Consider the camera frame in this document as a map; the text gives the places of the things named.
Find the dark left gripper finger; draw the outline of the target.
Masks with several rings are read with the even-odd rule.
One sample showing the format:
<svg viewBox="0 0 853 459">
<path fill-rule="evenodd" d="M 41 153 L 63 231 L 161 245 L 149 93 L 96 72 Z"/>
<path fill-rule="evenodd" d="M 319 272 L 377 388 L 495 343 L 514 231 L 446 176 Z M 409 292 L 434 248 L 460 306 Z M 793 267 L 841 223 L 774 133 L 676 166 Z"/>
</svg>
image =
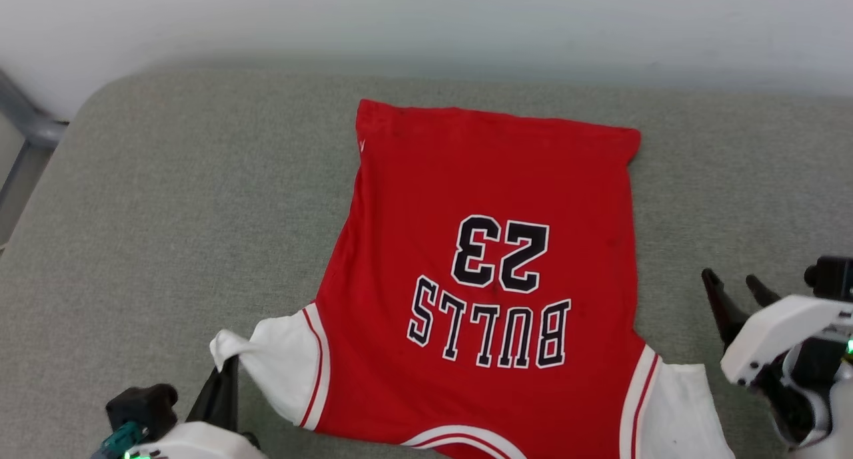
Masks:
<svg viewBox="0 0 853 459">
<path fill-rule="evenodd" d="M 238 430 L 239 360 L 226 359 L 214 367 L 187 416 L 187 422 L 205 422 L 228 431 Z"/>
</svg>

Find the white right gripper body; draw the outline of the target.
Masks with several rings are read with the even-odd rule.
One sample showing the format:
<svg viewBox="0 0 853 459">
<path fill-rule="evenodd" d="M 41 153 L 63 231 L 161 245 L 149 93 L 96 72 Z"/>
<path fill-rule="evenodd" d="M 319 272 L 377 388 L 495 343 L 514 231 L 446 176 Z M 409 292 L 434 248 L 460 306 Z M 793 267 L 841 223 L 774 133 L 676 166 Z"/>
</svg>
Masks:
<svg viewBox="0 0 853 459">
<path fill-rule="evenodd" d="M 733 384 L 750 386 L 762 368 L 787 352 L 806 349 L 807 340 L 843 358 L 851 344 L 852 305 L 835 299 L 788 295 L 748 317 L 721 359 Z"/>
</svg>

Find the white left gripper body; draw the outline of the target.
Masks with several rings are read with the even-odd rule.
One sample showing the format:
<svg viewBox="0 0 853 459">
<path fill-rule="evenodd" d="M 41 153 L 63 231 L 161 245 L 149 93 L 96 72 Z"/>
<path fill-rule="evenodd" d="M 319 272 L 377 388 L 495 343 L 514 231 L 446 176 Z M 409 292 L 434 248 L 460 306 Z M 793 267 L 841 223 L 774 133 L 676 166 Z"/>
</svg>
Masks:
<svg viewBox="0 0 853 459">
<path fill-rule="evenodd" d="M 265 458 L 257 447 L 237 432 L 206 422 L 176 425 L 156 442 L 130 449 L 131 458 Z"/>
</svg>

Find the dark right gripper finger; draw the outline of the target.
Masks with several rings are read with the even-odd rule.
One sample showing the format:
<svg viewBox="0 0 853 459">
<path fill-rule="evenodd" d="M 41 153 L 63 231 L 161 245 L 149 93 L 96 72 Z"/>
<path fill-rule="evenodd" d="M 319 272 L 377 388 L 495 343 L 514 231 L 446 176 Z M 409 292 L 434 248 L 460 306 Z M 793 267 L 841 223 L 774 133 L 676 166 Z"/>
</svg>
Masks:
<svg viewBox="0 0 853 459">
<path fill-rule="evenodd" d="M 762 308 L 769 307 L 781 299 L 778 293 L 774 292 L 770 287 L 767 287 L 756 276 L 747 276 L 746 285 L 750 290 L 750 295 L 755 299 L 756 304 Z"/>
<path fill-rule="evenodd" d="M 723 350 L 728 350 L 748 320 L 748 313 L 741 310 L 728 295 L 724 289 L 724 283 L 713 270 L 702 270 L 702 282 L 723 343 Z"/>
</svg>

